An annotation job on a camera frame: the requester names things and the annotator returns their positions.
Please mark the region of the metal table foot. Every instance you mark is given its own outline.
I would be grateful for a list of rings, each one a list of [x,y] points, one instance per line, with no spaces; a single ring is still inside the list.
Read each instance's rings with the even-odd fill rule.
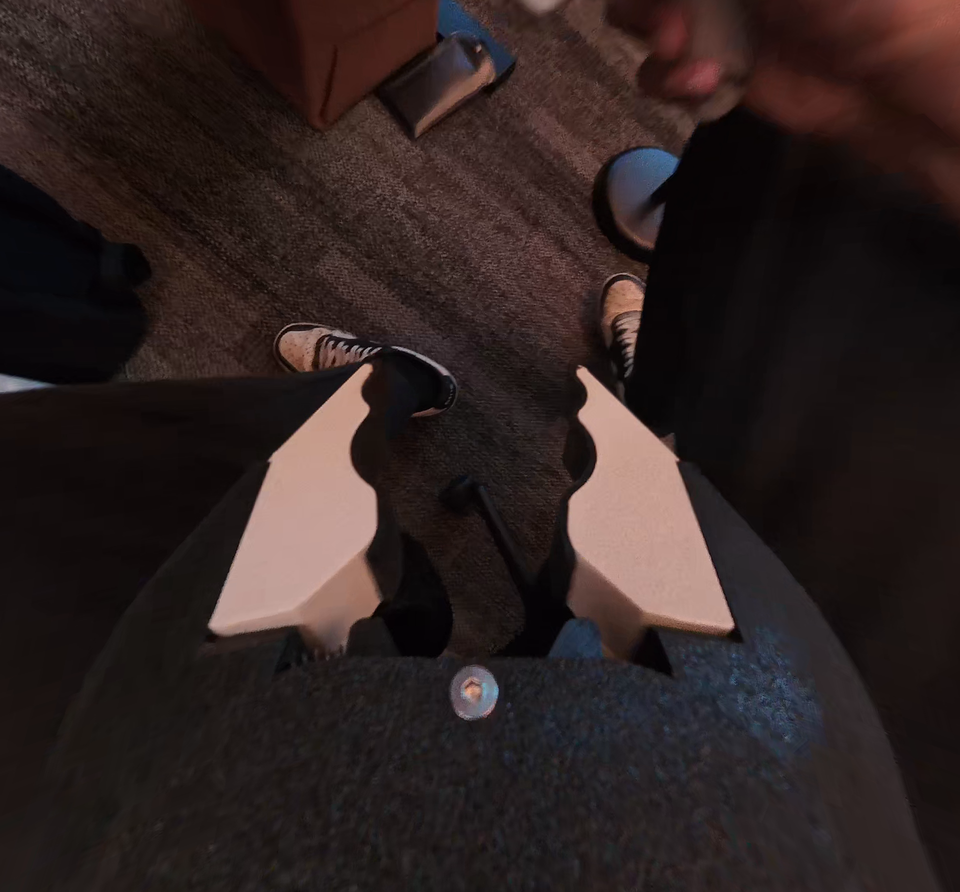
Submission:
[[[497,80],[494,46],[479,35],[453,33],[391,76],[376,95],[407,136],[418,140]]]

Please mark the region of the dark bulky object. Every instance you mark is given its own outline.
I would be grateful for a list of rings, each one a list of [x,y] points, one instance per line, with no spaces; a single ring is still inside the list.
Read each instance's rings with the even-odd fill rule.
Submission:
[[[49,385],[114,379],[149,326],[152,278],[138,246],[114,242],[1,168],[1,372]]]

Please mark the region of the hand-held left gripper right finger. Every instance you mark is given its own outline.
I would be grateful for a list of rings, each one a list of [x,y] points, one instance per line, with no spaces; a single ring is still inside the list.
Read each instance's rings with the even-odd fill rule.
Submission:
[[[640,657],[652,631],[735,637],[678,457],[588,368],[573,393],[556,600],[597,627],[608,658]]]

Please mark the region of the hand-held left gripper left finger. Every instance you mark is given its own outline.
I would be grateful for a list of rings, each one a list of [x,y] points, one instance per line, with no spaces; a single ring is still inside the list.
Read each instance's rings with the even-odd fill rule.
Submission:
[[[368,557],[380,521],[378,494],[354,462],[365,396],[378,368],[358,366],[269,458],[266,475],[207,627],[221,640],[297,630],[322,654],[382,600]]]

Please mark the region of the person's right hand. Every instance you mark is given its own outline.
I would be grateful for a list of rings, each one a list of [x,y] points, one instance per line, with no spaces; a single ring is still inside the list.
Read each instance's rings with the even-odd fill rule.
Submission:
[[[741,103],[959,213],[959,0],[738,0]]]

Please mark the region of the blue floor sheet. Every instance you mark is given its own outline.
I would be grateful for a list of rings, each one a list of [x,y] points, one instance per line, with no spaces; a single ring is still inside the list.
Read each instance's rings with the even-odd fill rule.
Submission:
[[[438,0],[437,40],[453,34],[469,35],[481,41],[489,52],[495,75],[485,93],[492,95],[507,82],[516,68],[516,57],[498,42],[478,19],[470,15],[456,0]]]

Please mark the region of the person's right leg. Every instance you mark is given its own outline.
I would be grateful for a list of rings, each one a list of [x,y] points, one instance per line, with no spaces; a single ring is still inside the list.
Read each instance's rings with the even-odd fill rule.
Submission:
[[[771,546],[958,890],[958,225],[739,108],[671,178],[628,401]]]

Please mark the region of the black and white sneaker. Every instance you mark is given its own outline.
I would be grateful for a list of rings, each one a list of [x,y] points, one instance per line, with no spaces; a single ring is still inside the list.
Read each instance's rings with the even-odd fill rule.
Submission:
[[[620,393],[629,384],[642,325],[645,281],[633,274],[612,275],[598,300],[599,329],[606,360]]]
[[[387,358],[414,394],[411,418],[434,418],[456,403],[459,386],[453,374],[428,356],[391,346],[317,322],[286,325],[273,339],[272,353],[293,373],[329,372]]]

